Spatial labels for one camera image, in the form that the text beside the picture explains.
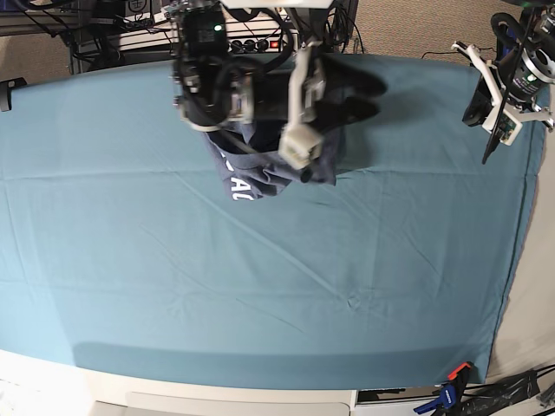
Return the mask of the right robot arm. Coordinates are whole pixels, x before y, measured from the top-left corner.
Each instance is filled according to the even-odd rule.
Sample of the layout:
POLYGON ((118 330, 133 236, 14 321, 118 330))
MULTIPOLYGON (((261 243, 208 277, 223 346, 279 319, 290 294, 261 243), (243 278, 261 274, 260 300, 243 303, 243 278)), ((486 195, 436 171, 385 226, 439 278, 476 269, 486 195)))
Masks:
POLYGON ((330 14, 338 1, 173 1, 168 15, 178 35, 176 103, 195 129, 274 120, 284 131, 325 129, 365 120, 385 94, 376 75, 342 63, 331 53, 330 14), (285 44, 268 62, 234 51, 226 17, 247 23, 267 16, 285 44))

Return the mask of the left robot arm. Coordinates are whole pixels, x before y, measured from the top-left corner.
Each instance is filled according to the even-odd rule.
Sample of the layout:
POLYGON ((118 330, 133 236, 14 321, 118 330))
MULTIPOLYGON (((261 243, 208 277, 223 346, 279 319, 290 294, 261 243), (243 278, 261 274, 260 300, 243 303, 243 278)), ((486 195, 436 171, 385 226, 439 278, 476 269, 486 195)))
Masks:
POLYGON ((510 145, 526 122, 554 128, 553 111, 538 104, 539 93, 554 84, 554 2, 515 1, 520 18, 499 12, 490 24, 497 39, 493 60, 473 44, 454 42, 452 50, 480 71, 462 121, 495 133, 510 145))

